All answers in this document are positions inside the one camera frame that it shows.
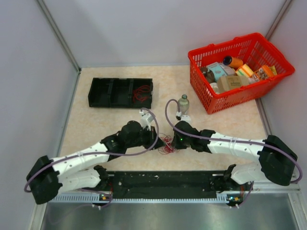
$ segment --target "orange package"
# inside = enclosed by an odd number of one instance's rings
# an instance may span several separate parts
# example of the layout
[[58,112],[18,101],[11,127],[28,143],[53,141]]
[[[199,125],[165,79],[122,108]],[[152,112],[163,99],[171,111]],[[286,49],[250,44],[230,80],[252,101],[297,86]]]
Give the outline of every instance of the orange package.
[[257,82],[257,81],[268,79],[273,76],[274,76],[274,73],[272,72],[272,70],[267,65],[263,65],[261,66],[261,68],[259,68],[259,70],[254,72],[251,78]]

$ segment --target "brown box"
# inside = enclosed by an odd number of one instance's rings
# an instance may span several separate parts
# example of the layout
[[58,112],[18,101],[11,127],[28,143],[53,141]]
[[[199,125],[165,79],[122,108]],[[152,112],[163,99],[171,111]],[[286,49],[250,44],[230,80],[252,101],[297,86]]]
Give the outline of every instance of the brown box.
[[249,81],[245,76],[229,75],[221,76],[217,81],[220,93],[249,85]]

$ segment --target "table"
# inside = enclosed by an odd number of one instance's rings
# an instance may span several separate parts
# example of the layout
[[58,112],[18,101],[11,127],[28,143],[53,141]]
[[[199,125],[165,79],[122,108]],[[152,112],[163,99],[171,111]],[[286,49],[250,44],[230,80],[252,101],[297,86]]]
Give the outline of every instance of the table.
[[[166,102],[172,98],[179,99],[182,94],[186,94],[190,101],[191,125],[198,130],[212,129],[228,136],[248,139],[266,138],[254,100],[208,115],[190,85],[189,66],[83,68],[61,156],[97,143],[104,137],[121,130],[122,126],[130,120],[140,120],[138,109],[90,108],[87,96],[93,78],[152,78],[152,111],[157,117],[160,133],[173,135],[173,130],[164,115]],[[171,121],[175,124],[176,104],[171,103],[168,111]],[[132,148],[127,153],[135,153],[143,149],[143,147]],[[248,161],[245,159],[225,154],[213,155],[185,149],[168,155],[152,150],[140,156],[119,157],[101,165],[110,171],[188,171],[225,170],[230,164],[246,162]]]

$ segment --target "gray floor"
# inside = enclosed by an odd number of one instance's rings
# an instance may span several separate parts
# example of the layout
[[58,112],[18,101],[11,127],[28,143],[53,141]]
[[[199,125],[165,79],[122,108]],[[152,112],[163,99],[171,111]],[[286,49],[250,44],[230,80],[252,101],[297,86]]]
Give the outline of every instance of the gray floor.
[[[80,204],[48,204],[53,221]],[[223,204],[112,204],[82,207],[41,230],[297,230],[287,194],[251,195],[242,208]]]

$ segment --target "white wall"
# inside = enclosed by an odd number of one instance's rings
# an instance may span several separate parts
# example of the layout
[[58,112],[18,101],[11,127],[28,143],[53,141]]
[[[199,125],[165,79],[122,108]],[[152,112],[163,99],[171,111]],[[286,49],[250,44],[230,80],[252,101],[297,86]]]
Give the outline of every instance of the white wall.
[[0,22],[0,229],[24,230],[26,175],[55,155],[77,74],[34,0],[1,1]]
[[298,155],[305,177],[300,183],[307,197],[307,1],[295,0],[272,37],[272,43],[295,67],[263,98],[272,131]]
[[45,0],[81,67],[187,64],[188,51],[266,34],[284,0]]

